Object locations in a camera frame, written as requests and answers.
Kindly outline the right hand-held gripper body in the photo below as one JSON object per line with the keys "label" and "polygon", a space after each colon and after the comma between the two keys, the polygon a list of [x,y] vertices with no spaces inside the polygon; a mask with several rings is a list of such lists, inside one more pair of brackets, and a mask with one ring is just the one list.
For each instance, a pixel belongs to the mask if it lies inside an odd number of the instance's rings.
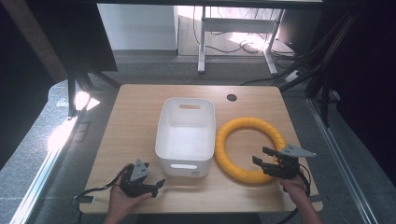
{"label": "right hand-held gripper body", "polygon": [[301,147],[297,147],[291,144],[286,144],[280,151],[278,151],[278,156],[276,158],[276,163],[267,163],[263,172],[266,175],[290,179],[297,176],[300,172],[300,158],[313,158],[317,154]]}

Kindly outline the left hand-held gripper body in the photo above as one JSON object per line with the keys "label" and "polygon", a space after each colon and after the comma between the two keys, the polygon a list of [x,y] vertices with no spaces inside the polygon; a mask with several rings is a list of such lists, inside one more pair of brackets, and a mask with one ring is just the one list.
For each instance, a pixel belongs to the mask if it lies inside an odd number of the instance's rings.
{"label": "left hand-held gripper body", "polygon": [[121,176],[120,189],[131,198],[135,198],[145,193],[155,190],[155,185],[144,183],[149,176],[149,165],[137,160],[126,167],[126,172]]}

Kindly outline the white plastic bin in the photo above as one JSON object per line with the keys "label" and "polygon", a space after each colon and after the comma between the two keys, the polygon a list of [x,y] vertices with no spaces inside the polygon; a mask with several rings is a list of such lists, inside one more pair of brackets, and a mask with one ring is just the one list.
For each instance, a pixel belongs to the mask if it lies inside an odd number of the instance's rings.
{"label": "white plastic bin", "polygon": [[216,130],[215,107],[211,101],[167,99],[155,145],[163,172],[171,176],[206,176],[214,155]]}

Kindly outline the person's left hand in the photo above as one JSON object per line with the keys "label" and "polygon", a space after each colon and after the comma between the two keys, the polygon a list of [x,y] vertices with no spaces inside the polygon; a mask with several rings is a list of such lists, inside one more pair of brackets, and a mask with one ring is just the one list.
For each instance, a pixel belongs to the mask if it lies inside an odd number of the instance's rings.
{"label": "person's left hand", "polygon": [[128,197],[120,189],[119,177],[116,184],[110,190],[109,206],[107,213],[119,216],[127,216],[132,213],[135,206],[151,198],[151,195],[151,192],[149,192],[135,198]]}

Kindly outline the person's right hand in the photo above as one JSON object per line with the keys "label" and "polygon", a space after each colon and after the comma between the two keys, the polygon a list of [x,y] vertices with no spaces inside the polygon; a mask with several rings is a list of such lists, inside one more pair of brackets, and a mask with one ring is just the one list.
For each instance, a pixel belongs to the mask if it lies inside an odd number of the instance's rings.
{"label": "person's right hand", "polygon": [[300,204],[308,200],[305,194],[304,181],[299,176],[295,176],[293,179],[280,179],[279,183],[295,204]]}

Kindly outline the black seat edge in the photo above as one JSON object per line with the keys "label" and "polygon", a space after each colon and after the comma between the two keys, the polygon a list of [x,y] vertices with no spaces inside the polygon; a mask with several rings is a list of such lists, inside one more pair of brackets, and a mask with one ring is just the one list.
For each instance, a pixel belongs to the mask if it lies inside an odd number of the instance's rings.
{"label": "black seat edge", "polygon": [[139,215],[135,224],[262,224],[255,213]]}

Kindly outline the white power strip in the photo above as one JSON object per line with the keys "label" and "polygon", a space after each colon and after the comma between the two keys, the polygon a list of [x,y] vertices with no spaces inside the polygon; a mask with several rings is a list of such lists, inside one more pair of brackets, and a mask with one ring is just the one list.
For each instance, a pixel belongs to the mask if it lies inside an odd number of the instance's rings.
{"label": "white power strip", "polygon": [[300,74],[301,74],[300,71],[294,70],[293,72],[291,72],[291,73],[285,78],[285,81],[286,81],[286,82],[291,82],[291,81],[293,81],[294,79],[296,79]]}

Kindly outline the black tripod stand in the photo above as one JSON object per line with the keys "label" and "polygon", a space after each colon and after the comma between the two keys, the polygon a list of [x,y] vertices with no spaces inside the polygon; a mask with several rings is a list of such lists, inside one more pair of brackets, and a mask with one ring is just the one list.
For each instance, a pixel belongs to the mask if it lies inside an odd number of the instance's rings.
{"label": "black tripod stand", "polygon": [[329,126],[330,64],[357,17],[358,13],[356,11],[346,10],[319,42],[307,53],[298,56],[296,62],[285,72],[282,72],[275,81],[275,84],[277,84],[282,77],[289,75],[292,70],[300,67],[304,68],[305,71],[300,76],[287,84],[283,84],[279,87],[279,90],[281,92],[287,91],[309,79],[304,94],[307,98],[314,98],[321,92],[319,118],[326,126]]}
{"label": "black tripod stand", "polygon": [[120,88],[120,83],[115,79],[105,75],[103,72],[91,68],[90,66],[72,65],[67,72],[67,89],[68,89],[68,119],[73,119],[78,116],[79,110],[77,109],[77,87],[83,91],[90,92],[95,89],[89,74],[99,77],[105,83],[109,84],[115,89]]}

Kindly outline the black computer case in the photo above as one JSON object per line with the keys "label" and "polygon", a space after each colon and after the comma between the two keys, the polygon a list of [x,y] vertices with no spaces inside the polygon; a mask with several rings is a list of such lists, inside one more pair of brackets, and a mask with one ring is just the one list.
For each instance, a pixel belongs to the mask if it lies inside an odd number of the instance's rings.
{"label": "black computer case", "polygon": [[307,53],[311,48],[320,16],[319,10],[285,9],[277,39],[297,54]]}

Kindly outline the dark panel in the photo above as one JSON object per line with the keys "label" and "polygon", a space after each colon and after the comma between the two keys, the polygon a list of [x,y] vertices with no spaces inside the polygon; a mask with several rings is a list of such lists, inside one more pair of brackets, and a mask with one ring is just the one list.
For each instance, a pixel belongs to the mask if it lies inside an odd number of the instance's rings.
{"label": "dark panel", "polygon": [[118,70],[95,3],[25,1],[63,63],[82,71]]}

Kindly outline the aluminium rail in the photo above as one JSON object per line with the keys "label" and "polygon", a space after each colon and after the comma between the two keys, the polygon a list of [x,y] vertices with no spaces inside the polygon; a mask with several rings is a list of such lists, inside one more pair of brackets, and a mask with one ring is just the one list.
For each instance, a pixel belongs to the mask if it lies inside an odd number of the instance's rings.
{"label": "aluminium rail", "polygon": [[366,196],[361,190],[361,186],[358,184],[355,176],[353,175],[347,161],[336,142],[331,129],[325,124],[319,114],[319,108],[313,99],[307,99],[307,104],[315,118],[315,121],[324,137],[324,140],[330,150],[332,157],[336,163],[336,166],[343,177],[346,187],[351,194],[351,197],[356,204],[356,207],[361,214],[361,218],[364,224],[378,224],[371,205],[368,203]]}
{"label": "aluminium rail", "polygon": [[77,121],[78,116],[66,118],[46,138],[46,157],[39,167],[29,189],[23,196],[13,218],[9,221],[9,224],[27,223],[64,146],[69,140],[71,133],[75,130]]}

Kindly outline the white metal desk frame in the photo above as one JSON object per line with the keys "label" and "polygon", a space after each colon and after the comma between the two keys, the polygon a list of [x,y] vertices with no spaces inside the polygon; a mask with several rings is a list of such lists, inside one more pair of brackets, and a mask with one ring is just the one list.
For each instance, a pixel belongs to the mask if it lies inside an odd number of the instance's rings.
{"label": "white metal desk frame", "polygon": [[241,33],[241,34],[257,34],[267,35],[268,39],[264,41],[262,55],[268,65],[268,69],[272,76],[277,76],[276,65],[271,56],[272,47],[274,45],[277,31],[284,14],[284,9],[279,9],[274,18],[268,19],[237,19],[237,18],[213,18],[206,15],[206,7],[202,7],[201,15],[201,32],[197,38],[199,42],[198,49],[198,72],[205,71],[205,34],[210,32],[219,33]]}

